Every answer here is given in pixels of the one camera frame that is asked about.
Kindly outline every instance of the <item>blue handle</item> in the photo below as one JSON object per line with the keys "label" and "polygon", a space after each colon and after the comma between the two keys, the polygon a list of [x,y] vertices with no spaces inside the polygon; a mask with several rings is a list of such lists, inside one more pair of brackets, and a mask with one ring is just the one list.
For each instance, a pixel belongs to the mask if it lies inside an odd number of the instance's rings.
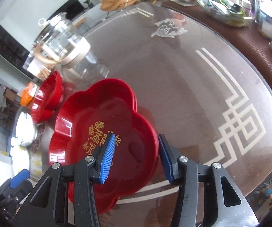
{"label": "blue handle", "polygon": [[14,178],[11,179],[9,187],[14,189],[17,187],[22,181],[28,179],[30,177],[30,172],[27,169],[21,170]]}

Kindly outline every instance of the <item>television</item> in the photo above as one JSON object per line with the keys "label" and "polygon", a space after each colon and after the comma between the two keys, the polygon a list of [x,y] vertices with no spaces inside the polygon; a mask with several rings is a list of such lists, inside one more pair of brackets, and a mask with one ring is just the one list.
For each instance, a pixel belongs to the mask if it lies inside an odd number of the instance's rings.
{"label": "television", "polygon": [[61,6],[58,10],[56,10],[48,20],[52,19],[54,16],[59,13],[65,12],[66,18],[72,20],[78,14],[82,13],[85,10],[83,5],[78,0],[68,0],[63,6]]}

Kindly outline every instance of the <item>metal screw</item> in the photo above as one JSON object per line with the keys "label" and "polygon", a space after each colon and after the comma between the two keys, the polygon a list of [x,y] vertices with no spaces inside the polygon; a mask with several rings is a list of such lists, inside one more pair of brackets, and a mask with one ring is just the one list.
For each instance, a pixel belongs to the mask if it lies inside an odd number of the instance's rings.
{"label": "metal screw", "polygon": [[52,168],[53,169],[57,169],[57,168],[59,168],[60,167],[60,164],[59,163],[54,163],[53,165],[52,165]]}
{"label": "metal screw", "polygon": [[216,169],[220,169],[221,168],[221,164],[216,162],[216,163],[213,163],[213,167],[216,168]]}
{"label": "metal screw", "polygon": [[181,162],[187,162],[189,159],[188,159],[188,157],[180,156],[180,157],[179,157],[179,160],[180,160]]}
{"label": "metal screw", "polygon": [[91,156],[91,155],[89,155],[89,156],[86,157],[86,161],[87,161],[87,162],[91,162],[91,161],[93,161],[93,160],[94,160],[94,157]]}

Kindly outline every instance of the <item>glass jar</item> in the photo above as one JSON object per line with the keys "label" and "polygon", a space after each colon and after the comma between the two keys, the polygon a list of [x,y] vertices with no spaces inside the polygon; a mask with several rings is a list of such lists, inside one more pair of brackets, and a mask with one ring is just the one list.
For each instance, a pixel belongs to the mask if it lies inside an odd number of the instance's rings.
{"label": "glass jar", "polygon": [[71,67],[70,64],[63,65],[62,74],[71,82],[89,84],[95,83],[108,76],[109,70],[102,60],[98,60],[96,56],[89,51],[82,60]]}
{"label": "glass jar", "polygon": [[83,37],[73,28],[66,13],[53,17],[36,38],[41,48],[56,61],[67,57]]}

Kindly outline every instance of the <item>stacked plates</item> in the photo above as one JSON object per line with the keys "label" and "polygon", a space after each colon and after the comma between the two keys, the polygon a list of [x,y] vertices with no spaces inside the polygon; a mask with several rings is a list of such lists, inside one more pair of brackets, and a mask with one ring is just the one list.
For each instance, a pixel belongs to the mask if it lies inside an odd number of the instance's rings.
{"label": "stacked plates", "polygon": [[37,136],[37,127],[32,121],[31,115],[21,112],[15,129],[18,145],[29,146]]}

